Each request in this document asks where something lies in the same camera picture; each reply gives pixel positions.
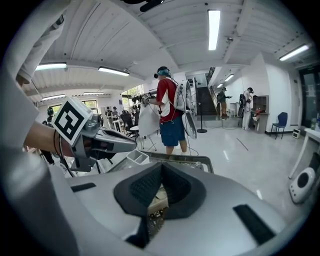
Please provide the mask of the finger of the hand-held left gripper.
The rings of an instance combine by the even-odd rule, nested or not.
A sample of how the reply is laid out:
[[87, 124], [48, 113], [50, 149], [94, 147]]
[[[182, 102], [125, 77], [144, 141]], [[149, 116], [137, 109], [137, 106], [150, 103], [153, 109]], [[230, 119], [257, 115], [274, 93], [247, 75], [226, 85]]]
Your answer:
[[100, 135], [102, 138], [107, 139], [109, 141], [117, 141], [122, 143], [136, 143], [136, 141], [116, 130], [107, 129], [105, 127], [100, 128]]
[[136, 147], [136, 141], [130, 138], [104, 136], [93, 139], [93, 149], [106, 153], [131, 152]]

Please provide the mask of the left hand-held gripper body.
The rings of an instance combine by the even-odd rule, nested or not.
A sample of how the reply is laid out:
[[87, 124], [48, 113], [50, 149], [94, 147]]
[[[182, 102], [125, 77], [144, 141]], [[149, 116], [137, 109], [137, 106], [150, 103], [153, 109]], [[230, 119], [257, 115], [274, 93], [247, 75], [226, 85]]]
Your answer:
[[[67, 171], [90, 172], [99, 155], [94, 150], [94, 138], [100, 138], [100, 128], [106, 128], [101, 125], [101, 116], [94, 114], [78, 98], [67, 97], [52, 118], [52, 126], [54, 149]], [[71, 166], [65, 159], [63, 143], [66, 143], [72, 152], [74, 160]]]

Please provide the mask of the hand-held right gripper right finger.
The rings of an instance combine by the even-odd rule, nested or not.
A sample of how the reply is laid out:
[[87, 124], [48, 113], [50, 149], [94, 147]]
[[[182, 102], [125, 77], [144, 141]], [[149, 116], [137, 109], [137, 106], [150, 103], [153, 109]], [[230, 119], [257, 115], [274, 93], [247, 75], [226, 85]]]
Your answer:
[[273, 256], [283, 218], [238, 182], [177, 163], [162, 166], [169, 207], [147, 245], [154, 256]]

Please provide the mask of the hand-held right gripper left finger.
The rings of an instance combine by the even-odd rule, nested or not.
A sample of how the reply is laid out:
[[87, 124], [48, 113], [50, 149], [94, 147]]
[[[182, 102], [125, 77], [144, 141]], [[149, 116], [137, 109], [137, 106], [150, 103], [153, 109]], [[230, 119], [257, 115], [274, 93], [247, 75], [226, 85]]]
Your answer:
[[80, 256], [160, 256], [148, 248], [148, 208], [161, 186], [159, 163], [68, 179]]

